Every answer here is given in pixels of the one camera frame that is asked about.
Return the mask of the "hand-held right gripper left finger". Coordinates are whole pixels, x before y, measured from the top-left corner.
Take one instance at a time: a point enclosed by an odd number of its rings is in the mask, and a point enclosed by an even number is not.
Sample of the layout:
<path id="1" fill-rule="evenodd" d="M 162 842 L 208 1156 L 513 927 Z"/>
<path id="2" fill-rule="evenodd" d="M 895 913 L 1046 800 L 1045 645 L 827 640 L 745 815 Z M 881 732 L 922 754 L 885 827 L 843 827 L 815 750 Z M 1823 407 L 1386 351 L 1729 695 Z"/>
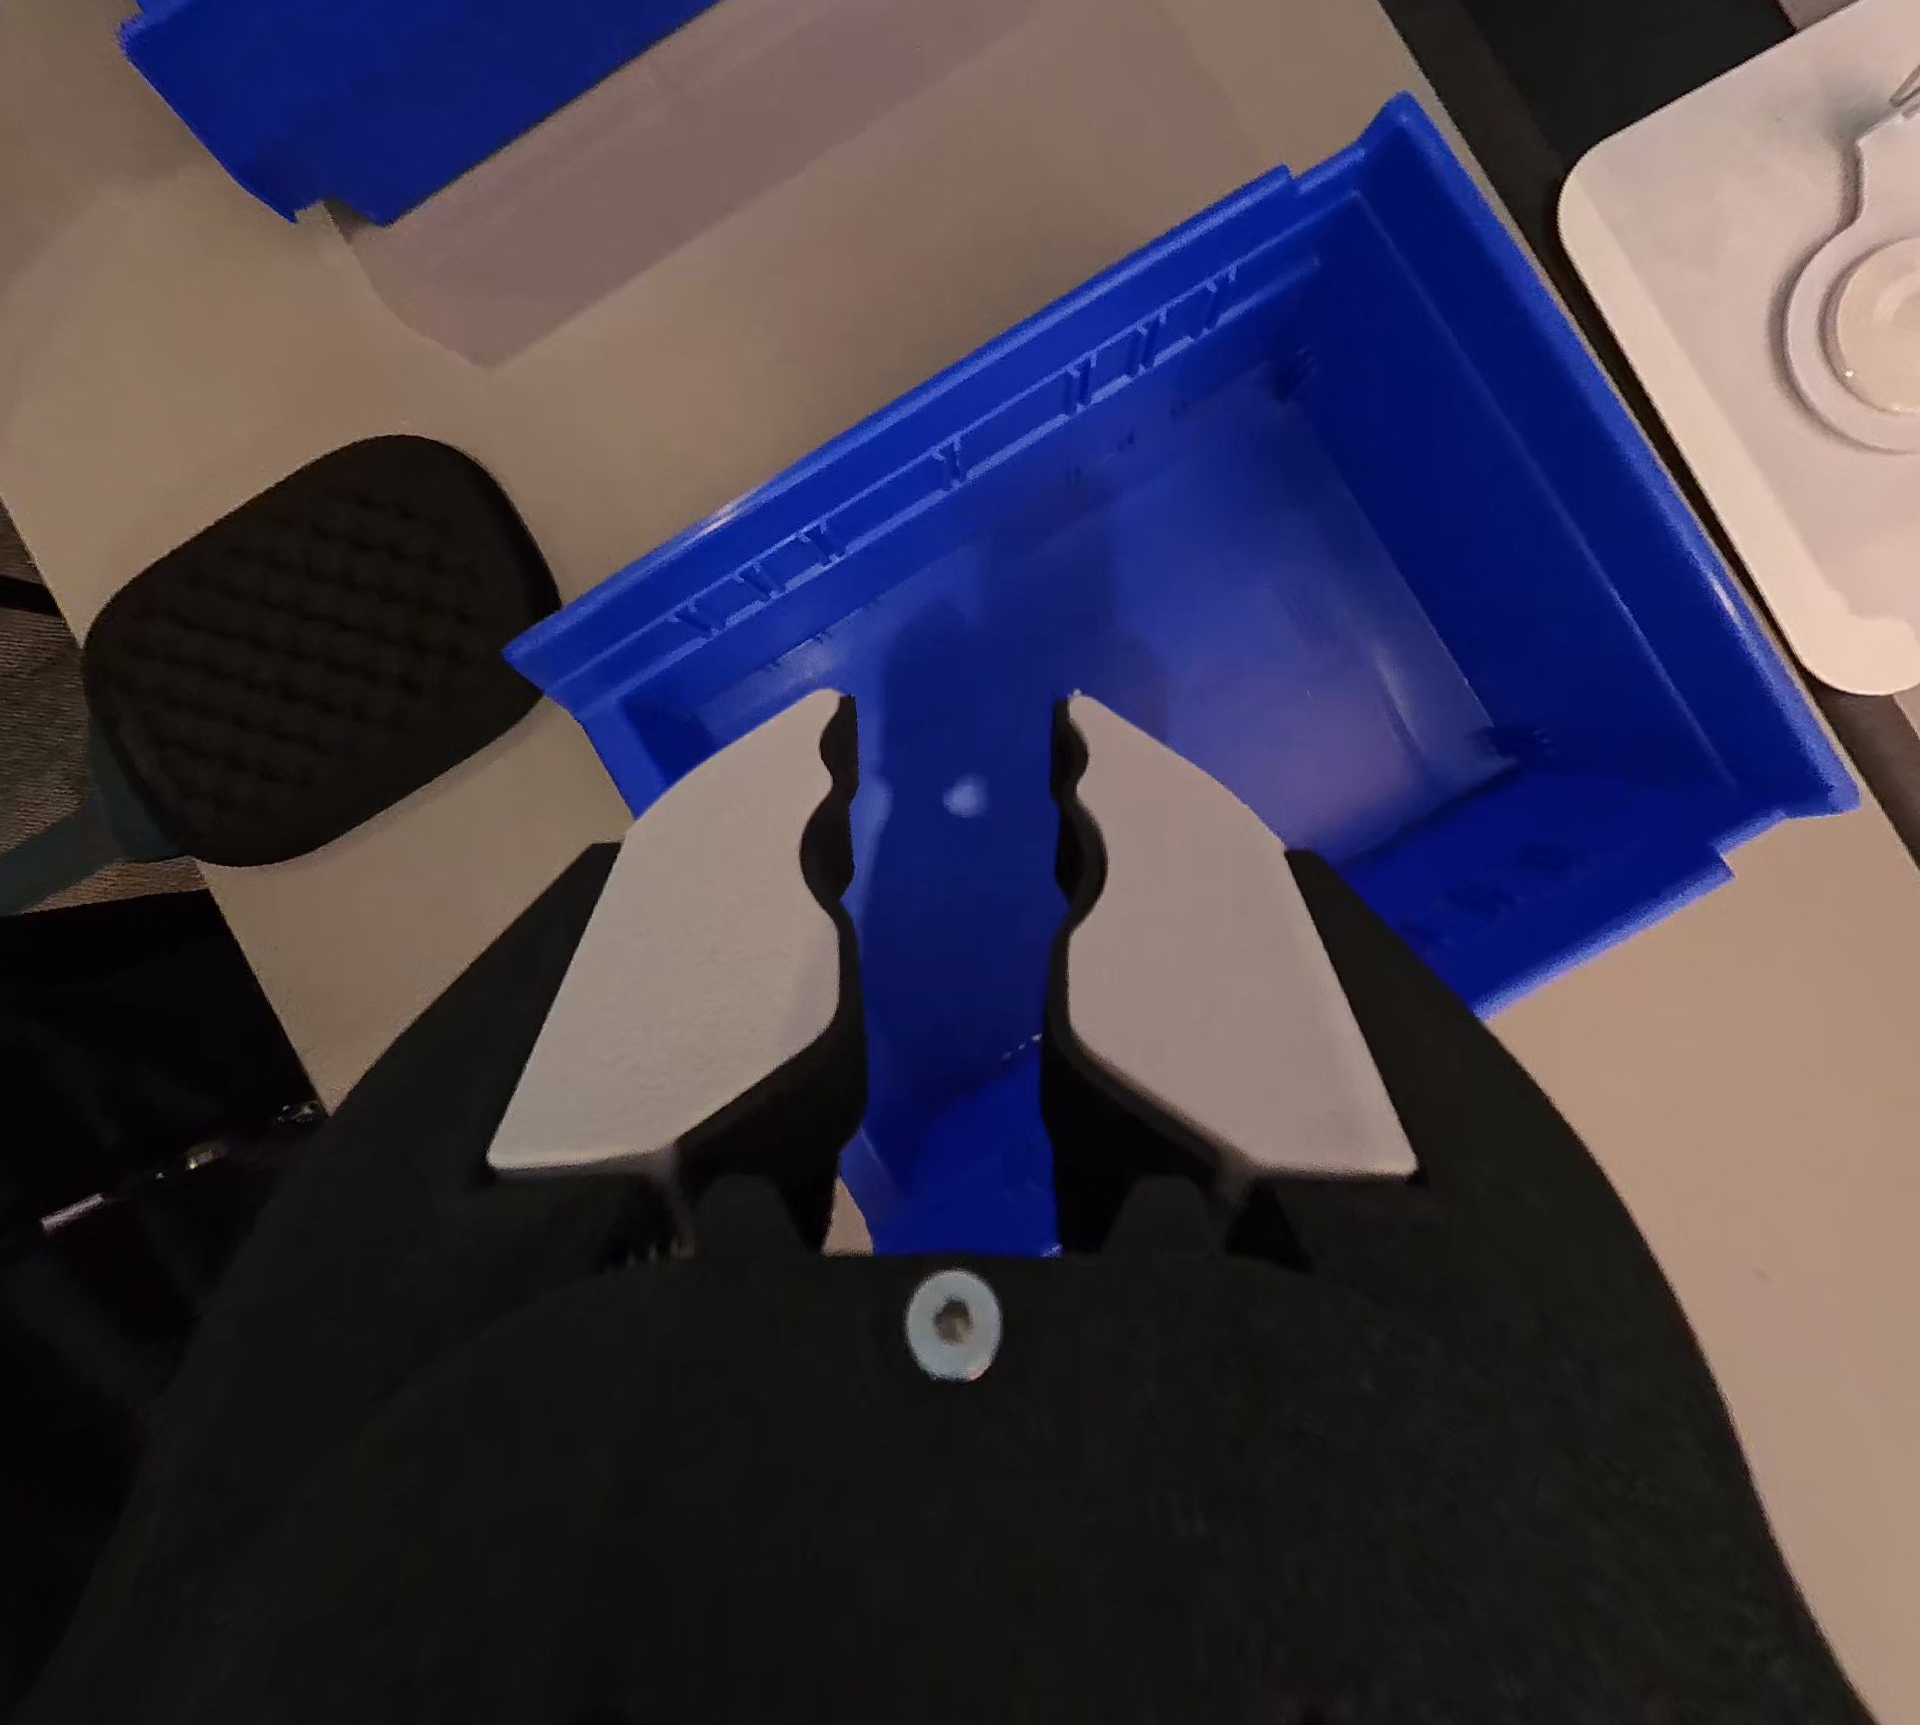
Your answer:
<path id="1" fill-rule="evenodd" d="M 500 1180 L 638 1180 L 695 1242 L 724 1185 L 833 1229 L 869 1109 L 858 710 L 812 691 L 632 823 L 489 1146 Z"/>

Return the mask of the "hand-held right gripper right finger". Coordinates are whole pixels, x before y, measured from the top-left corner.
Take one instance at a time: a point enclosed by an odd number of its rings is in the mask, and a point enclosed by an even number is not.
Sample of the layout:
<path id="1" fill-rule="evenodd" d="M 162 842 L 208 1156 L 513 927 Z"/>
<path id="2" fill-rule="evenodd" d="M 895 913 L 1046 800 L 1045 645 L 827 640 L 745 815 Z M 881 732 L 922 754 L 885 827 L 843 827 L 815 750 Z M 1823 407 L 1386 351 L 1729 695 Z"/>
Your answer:
<path id="1" fill-rule="evenodd" d="M 1063 1253 L 1140 1187 L 1228 1240 L 1266 1185 L 1411 1185 L 1420 1162 L 1282 838 L 1113 707 L 1055 707 L 1064 917 L 1043 1007 Z"/>

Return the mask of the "person's black clothing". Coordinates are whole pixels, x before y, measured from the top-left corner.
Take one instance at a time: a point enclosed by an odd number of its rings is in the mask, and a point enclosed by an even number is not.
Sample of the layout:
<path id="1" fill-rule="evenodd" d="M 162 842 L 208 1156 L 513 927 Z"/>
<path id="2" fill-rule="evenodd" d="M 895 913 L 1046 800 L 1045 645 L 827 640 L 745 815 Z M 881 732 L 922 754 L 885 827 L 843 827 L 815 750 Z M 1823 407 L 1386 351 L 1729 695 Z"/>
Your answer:
<path id="1" fill-rule="evenodd" d="M 4 1521 L 115 1491 L 290 1151 L 324 1119 L 216 902 L 3 933 Z"/>

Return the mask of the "white document stand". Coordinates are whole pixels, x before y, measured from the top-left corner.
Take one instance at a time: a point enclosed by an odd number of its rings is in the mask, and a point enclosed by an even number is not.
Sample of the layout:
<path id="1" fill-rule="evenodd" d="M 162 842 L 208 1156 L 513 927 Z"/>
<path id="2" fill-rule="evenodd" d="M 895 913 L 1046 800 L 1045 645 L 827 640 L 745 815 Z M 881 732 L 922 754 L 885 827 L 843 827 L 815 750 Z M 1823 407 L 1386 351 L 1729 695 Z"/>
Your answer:
<path id="1" fill-rule="evenodd" d="M 1622 129 L 1556 221 L 1793 651 L 1919 680 L 1919 0 L 1856 0 Z"/>

